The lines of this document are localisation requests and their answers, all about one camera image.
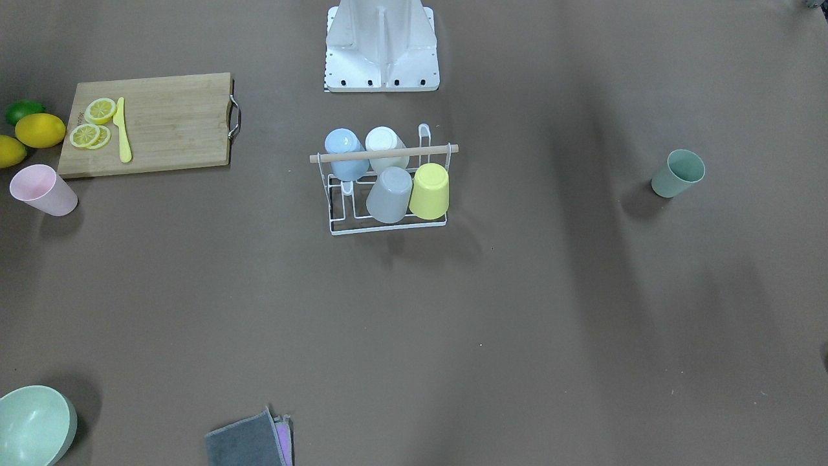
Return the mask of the lemon slice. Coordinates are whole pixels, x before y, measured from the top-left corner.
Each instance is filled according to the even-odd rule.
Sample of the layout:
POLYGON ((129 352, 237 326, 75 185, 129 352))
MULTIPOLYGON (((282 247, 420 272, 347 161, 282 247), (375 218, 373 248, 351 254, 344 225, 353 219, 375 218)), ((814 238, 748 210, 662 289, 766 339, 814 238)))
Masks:
POLYGON ((112 98, 96 98, 83 112, 85 123, 106 125, 112 121, 116 113, 116 100, 112 98))
POLYGON ((86 148, 97 144, 100 135, 101 129, 97 124, 80 124, 72 130, 68 136, 68 141, 75 148, 86 150, 86 148))
POLYGON ((87 146, 87 150, 100 150, 100 148, 106 146, 112 138, 112 131, 109 127, 105 125, 96 125, 98 129, 98 138, 92 142, 91 145, 87 146))

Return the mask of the bamboo cutting board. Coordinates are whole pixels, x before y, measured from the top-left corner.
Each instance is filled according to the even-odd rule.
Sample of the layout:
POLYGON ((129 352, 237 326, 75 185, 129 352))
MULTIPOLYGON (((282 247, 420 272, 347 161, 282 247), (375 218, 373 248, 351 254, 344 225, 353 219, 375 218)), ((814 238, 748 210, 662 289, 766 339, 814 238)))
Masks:
POLYGON ((78 83, 67 131, 85 123, 96 98, 123 98, 133 157, 120 160, 118 128, 108 123, 113 135, 100 150, 66 140, 56 170, 62 178, 83 178, 225 166, 240 130, 233 93, 228 72, 78 83))

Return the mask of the grey plastic cup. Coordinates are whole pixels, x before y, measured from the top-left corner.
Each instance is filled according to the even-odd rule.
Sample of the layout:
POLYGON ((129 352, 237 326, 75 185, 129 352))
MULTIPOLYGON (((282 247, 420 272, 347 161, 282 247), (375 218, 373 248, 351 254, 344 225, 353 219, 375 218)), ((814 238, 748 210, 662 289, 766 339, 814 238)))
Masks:
POLYGON ((377 221, 397 223, 408 212, 411 189, 409 172, 397 167, 387 168, 378 175, 367 197, 367 211, 377 221))

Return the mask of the pink plastic cup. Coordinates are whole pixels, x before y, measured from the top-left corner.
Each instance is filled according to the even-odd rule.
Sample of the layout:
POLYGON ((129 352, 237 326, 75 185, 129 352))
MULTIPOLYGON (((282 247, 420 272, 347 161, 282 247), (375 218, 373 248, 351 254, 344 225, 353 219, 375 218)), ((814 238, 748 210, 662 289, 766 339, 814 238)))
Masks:
POLYGON ((51 216, 66 216, 79 204, 71 187, 48 165, 18 171, 10 182, 12 197, 51 216))

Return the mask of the yellow lemon near board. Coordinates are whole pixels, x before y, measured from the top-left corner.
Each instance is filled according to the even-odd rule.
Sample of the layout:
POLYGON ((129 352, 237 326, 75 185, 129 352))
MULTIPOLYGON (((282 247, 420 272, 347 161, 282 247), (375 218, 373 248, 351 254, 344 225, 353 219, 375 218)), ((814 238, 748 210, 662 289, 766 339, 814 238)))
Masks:
POLYGON ((66 135, 64 122, 56 115, 39 113, 21 118, 14 128, 18 141, 30 148, 51 148, 66 135))

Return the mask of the lemon slice behind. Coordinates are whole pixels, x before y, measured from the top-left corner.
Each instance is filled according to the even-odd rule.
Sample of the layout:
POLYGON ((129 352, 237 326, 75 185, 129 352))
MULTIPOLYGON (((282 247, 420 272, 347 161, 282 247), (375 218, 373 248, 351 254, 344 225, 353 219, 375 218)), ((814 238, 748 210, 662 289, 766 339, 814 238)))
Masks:
POLYGON ((96 125, 98 129, 98 138, 92 142, 91 145, 87 146, 87 150, 100 150, 100 148, 106 146, 112 138, 112 131, 109 127, 105 125, 96 125))

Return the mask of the green plastic cup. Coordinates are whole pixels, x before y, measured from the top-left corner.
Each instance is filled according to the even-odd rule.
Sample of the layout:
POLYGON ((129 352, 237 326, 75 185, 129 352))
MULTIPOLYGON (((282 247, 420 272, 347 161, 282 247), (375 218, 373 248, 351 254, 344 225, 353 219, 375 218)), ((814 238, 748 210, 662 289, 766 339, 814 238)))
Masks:
POLYGON ((706 176, 706 165, 690 150, 673 150, 651 178, 651 189, 659 197, 671 199, 699 183, 706 176))

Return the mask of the yellow lemon outer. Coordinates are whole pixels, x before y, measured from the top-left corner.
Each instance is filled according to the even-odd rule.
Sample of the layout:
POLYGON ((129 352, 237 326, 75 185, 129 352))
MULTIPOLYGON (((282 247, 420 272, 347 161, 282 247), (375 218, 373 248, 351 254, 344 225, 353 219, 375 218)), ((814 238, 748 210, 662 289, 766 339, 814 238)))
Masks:
POLYGON ((27 157, 27 147, 16 138, 0 136, 0 169, 11 168, 27 157))

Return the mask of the green lime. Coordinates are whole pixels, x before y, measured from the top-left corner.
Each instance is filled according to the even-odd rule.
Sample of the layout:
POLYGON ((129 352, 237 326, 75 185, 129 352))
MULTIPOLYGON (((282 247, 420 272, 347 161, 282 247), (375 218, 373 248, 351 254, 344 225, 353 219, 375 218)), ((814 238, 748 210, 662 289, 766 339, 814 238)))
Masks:
POLYGON ((6 107, 4 118, 6 123, 15 126, 18 121, 33 114, 41 114, 45 112, 45 106, 33 100, 18 100, 9 104, 6 107))

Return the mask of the white plastic cup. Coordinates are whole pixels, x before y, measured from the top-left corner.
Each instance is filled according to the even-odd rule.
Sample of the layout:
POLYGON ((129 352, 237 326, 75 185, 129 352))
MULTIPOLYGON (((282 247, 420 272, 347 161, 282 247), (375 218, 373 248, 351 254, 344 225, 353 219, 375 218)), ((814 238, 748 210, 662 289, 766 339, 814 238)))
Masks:
MULTIPOLYGON (((367 151, 401 150, 405 147, 405 144, 403 144, 399 136, 392 129, 385 126, 371 129, 365 139, 365 148, 367 151)), ((410 156, 375 157, 374 159, 370 159, 369 162, 371 170, 379 175, 382 171, 390 167, 405 170, 410 162, 410 156)))

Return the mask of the lemon slice front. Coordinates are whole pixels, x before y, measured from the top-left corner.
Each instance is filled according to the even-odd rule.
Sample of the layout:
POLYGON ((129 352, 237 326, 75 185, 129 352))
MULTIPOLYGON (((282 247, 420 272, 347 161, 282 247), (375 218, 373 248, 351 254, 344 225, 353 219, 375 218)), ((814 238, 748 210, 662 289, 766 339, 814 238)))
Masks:
POLYGON ((97 124, 80 124, 72 130, 68 136, 68 141, 75 148, 86 150, 86 148, 97 144, 100 135, 101 129, 97 124))

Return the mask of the yellow plastic knife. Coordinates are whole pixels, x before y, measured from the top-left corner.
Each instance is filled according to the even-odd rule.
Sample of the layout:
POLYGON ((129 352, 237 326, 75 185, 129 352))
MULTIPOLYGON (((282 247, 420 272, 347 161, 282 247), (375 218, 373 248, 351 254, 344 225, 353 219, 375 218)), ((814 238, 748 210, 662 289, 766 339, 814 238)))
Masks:
POLYGON ((118 150, 121 163, 130 163, 133 159, 132 147, 128 139, 128 132, 125 118, 125 98, 119 97, 116 100, 116 109, 113 115, 113 123, 118 130, 118 150))

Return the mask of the lemon slice top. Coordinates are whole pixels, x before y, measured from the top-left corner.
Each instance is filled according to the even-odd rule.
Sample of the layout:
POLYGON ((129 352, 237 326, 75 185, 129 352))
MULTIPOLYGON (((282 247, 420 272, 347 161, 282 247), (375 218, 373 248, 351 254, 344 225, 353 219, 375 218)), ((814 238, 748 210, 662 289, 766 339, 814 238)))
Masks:
POLYGON ((116 113, 116 100, 112 98, 96 98, 83 112, 85 123, 106 125, 112 121, 116 113))

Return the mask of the light green bowl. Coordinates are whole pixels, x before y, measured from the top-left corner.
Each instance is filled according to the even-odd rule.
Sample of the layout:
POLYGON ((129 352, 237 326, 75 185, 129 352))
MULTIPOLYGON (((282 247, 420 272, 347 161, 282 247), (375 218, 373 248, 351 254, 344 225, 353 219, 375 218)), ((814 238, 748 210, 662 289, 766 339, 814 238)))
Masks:
POLYGON ((1 464, 54 465, 71 447, 78 416, 70 400, 33 384, 1 399, 1 464))

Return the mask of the yellow plastic cup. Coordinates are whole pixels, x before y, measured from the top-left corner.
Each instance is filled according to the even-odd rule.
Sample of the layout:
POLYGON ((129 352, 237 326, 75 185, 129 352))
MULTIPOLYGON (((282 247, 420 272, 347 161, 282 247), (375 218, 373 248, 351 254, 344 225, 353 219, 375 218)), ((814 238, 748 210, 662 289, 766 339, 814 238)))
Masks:
POLYGON ((411 213, 422 220, 437 220, 450 205, 450 178, 446 168, 426 163, 417 168, 412 179, 409 203, 411 213))

